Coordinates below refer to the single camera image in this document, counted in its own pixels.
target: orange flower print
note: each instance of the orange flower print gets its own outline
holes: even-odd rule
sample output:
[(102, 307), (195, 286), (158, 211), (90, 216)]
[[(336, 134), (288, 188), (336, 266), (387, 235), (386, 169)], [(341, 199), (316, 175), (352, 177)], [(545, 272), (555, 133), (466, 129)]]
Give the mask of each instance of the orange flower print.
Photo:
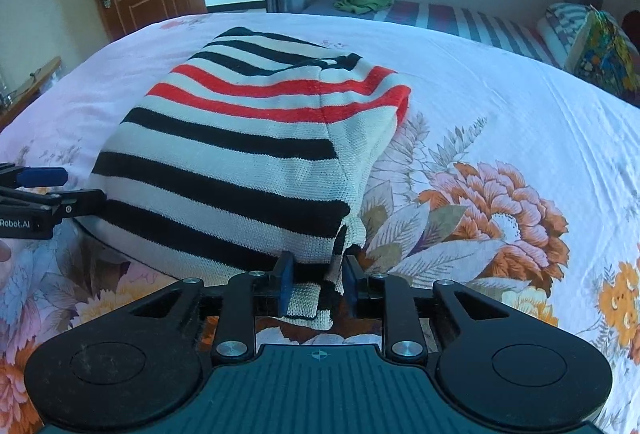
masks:
[(15, 364), (0, 358), (0, 432), (34, 434), (42, 427), (24, 388), (24, 366), (35, 348), (34, 340), (27, 342), (16, 354)]
[(558, 327), (558, 319), (554, 316), (553, 306), (546, 302), (544, 290), (529, 286), (521, 292), (505, 291), (501, 300), (507, 306)]
[(78, 316), (72, 319), (71, 325), (76, 327), (84, 324), (134, 300), (142, 299), (172, 282), (175, 279), (142, 264), (132, 263), (127, 273), (118, 281), (115, 292), (103, 289), (95, 297), (89, 297), (87, 302), (76, 304)]
[(633, 360), (636, 366), (640, 366), (640, 327), (636, 328), (631, 347), (629, 347), (629, 359)]
[(418, 199), (432, 209), (464, 205), (466, 212), (451, 239), (503, 239), (502, 247), (480, 277), (531, 280), (551, 294), (553, 279), (562, 279), (569, 248), (560, 239), (567, 222), (553, 201), (540, 198), (522, 174), (500, 161), (475, 168), (455, 163), (455, 174), (439, 172)]
[(626, 285), (631, 295), (636, 298), (638, 296), (638, 272), (629, 262), (620, 262), (618, 266), (620, 267), (622, 278), (626, 280)]
[(636, 334), (638, 311), (623, 273), (616, 275), (613, 286), (608, 282), (603, 284), (598, 296), (598, 307), (607, 326), (617, 329), (620, 346), (628, 346)]

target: striped mattress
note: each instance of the striped mattress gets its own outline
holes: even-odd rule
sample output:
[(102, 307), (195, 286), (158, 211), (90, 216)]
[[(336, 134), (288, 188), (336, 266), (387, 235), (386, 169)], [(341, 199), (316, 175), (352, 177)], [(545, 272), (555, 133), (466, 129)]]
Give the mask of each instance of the striped mattress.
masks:
[(441, 4), (395, 0), (391, 7), (363, 15), (334, 8), (337, 0), (312, 0), (302, 13), (356, 17), (433, 29), (559, 67), (540, 33), (521, 24)]

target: printed flower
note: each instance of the printed flower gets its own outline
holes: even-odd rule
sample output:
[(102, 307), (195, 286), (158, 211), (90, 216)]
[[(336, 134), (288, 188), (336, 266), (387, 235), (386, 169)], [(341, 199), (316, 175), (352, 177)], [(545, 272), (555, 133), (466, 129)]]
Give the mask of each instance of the printed flower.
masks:
[(598, 307), (604, 315), (607, 326), (617, 329), (620, 346), (628, 346), (636, 334), (638, 311), (632, 291), (622, 272), (616, 275), (613, 286), (608, 282), (602, 285), (602, 291), (598, 296)]
[(169, 22), (165, 22), (164, 24), (162, 24), (162, 26), (160, 27), (160, 29), (169, 29), (169, 28), (175, 28), (176, 26), (181, 26), (182, 24), (184, 24), (184, 21), (182, 20), (170, 20)]
[(529, 286), (520, 292), (505, 291), (502, 303), (558, 327), (558, 319), (554, 316), (553, 306), (546, 302), (544, 290)]
[(35, 293), (51, 258), (47, 258), (47, 245), (41, 244), (33, 251), (14, 248), (11, 262), (14, 266), (0, 291), (0, 353), (13, 364), (17, 352), (40, 331)]
[(636, 298), (638, 296), (638, 272), (629, 262), (620, 262), (618, 266), (620, 267), (620, 275), (626, 281), (631, 295)]
[(636, 334), (634, 334), (634, 338), (631, 340), (629, 359), (633, 360), (636, 366), (640, 366), (640, 327), (636, 328)]
[(24, 388), (24, 366), (36, 348), (32, 339), (18, 351), (15, 364), (0, 358), (0, 433), (34, 434), (42, 426)]
[(456, 173), (434, 176), (434, 191), (419, 195), (431, 209), (445, 205), (467, 207), (449, 239), (502, 239), (502, 247), (480, 277), (531, 280), (551, 294), (553, 279), (562, 279), (569, 249), (559, 239), (567, 222), (554, 202), (540, 198), (516, 167), (497, 162), (497, 168), (479, 163), (478, 168), (454, 164)]
[(89, 297), (87, 302), (76, 304), (78, 316), (72, 319), (71, 327), (79, 326), (134, 300), (146, 297), (172, 282), (175, 282), (175, 279), (142, 264), (132, 263), (127, 273), (118, 281), (115, 292), (101, 290), (99, 295)]

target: metal screw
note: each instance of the metal screw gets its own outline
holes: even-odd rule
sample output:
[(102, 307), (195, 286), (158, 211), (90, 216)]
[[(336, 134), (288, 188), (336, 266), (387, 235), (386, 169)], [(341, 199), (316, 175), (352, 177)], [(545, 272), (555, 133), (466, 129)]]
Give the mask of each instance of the metal screw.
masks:
[(247, 352), (247, 346), (242, 342), (238, 342), (237, 340), (227, 340), (225, 342), (220, 342), (216, 347), (216, 351), (218, 354), (222, 356), (228, 356), (233, 358), (235, 356), (242, 356)]
[(398, 356), (418, 356), (422, 352), (422, 346), (418, 342), (412, 340), (402, 340), (391, 346), (391, 350)]

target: circular pad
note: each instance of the circular pad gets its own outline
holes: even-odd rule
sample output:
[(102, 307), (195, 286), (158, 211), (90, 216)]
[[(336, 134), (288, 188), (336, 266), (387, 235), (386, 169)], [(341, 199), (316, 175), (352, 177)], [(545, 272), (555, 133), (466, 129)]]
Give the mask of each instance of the circular pad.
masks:
[(441, 389), (498, 429), (564, 430), (597, 414), (612, 385), (591, 344), (536, 319), (468, 321), (436, 366)]
[(501, 349), (494, 354), (493, 364), (494, 371), (507, 382), (522, 387), (551, 385), (566, 373), (562, 356), (549, 348), (531, 344)]
[(87, 346), (71, 359), (71, 370), (88, 384), (121, 384), (145, 367), (146, 356), (137, 347), (122, 342)]
[(130, 430), (193, 395), (202, 365), (191, 343), (162, 324), (128, 322), (119, 330), (88, 322), (34, 351), (24, 379), (45, 422), (75, 432)]

